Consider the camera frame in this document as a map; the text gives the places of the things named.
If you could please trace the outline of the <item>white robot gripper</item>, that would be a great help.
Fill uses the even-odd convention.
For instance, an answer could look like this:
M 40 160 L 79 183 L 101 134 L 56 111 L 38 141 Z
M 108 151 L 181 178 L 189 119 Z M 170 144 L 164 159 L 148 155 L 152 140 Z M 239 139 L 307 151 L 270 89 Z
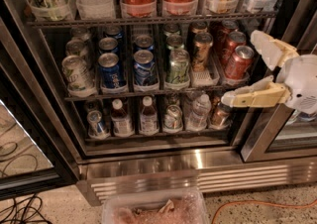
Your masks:
M 317 112 L 317 55 L 298 56 L 297 48 L 254 30 L 251 43 L 265 65 L 281 70 L 275 83 L 267 76 L 250 86 L 226 92 L 221 102 L 231 108 L 267 108 L 285 103 L 288 108 L 306 114 Z

